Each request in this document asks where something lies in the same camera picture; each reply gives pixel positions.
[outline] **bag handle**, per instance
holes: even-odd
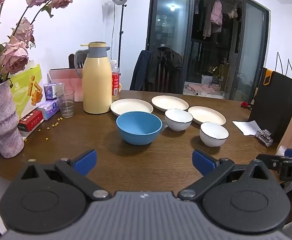
[[[288,65],[290,66],[290,69],[292,70],[292,65],[290,64],[289,59],[288,59],[288,62],[287,62],[287,68],[286,68],[286,74],[285,74],[285,76],[287,75]]]
[[[279,52],[277,52],[277,56],[276,56],[276,66],[275,66],[275,71],[276,71],[276,68],[277,68],[277,60],[279,58],[279,61],[280,61],[280,66],[282,67],[282,75],[284,74],[283,72],[283,65],[282,65],[282,61],[280,59],[280,56],[279,56]]]

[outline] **red box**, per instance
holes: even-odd
[[[18,129],[25,132],[30,132],[44,117],[39,110],[33,110],[25,117],[20,119]]]

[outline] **vase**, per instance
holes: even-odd
[[[12,98],[9,81],[0,84],[0,153],[5,158],[15,157],[24,147],[17,128],[19,118]]]

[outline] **white napkin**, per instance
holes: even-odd
[[[257,130],[260,130],[258,124],[255,121],[251,122],[235,122],[234,125],[243,132],[244,135],[255,135]]]

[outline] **bowl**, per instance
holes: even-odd
[[[176,132],[186,130],[191,122],[193,116],[180,109],[169,109],[165,112],[165,122],[170,129]]]
[[[163,126],[154,114],[146,112],[127,112],[116,120],[120,136],[133,145],[146,145],[157,138]]]
[[[229,137],[229,133],[225,127],[213,122],[202,123],[199,135],[203,143],[209,147],[219,147]]]

